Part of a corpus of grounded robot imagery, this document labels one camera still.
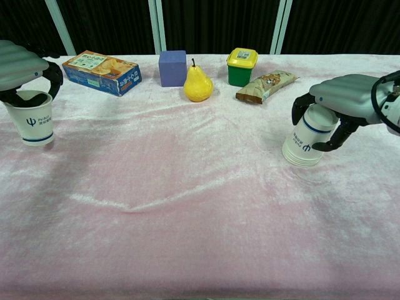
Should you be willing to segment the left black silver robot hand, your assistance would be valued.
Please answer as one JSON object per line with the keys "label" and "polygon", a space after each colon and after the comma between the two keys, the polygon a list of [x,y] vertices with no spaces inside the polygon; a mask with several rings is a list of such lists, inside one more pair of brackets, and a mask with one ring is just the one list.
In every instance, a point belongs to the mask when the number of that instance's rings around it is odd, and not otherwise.
{"label": "left black silver robot hand", "polygon": [[23,84],[37,78],[46,78],[51,86],[47,92],[55,98],[63,85],[60,67],[45,60],[45,57],[59,58],[60,54],[32,44],[18,45],[9,40],[1,40],[1,101],[16,108],[33,108],[44,104],[44,92],[24,100],[17,94]]}

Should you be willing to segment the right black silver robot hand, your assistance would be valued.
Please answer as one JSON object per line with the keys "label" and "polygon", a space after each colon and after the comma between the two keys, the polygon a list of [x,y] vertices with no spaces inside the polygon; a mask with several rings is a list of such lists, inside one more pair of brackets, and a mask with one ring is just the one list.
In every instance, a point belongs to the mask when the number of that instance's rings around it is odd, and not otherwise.
{"label": "right black silver robot hand", "polygon": [[376,81],[376,77],[348,74],[315,84],[308,93],[295,99],[292,123],[296,125],[312,104],[329,109],[339,118],[340,125],[329,141],[315,142],[312,148],[322,152],[336,150],[359,126],[382,123],[371,101],[371,90]]}

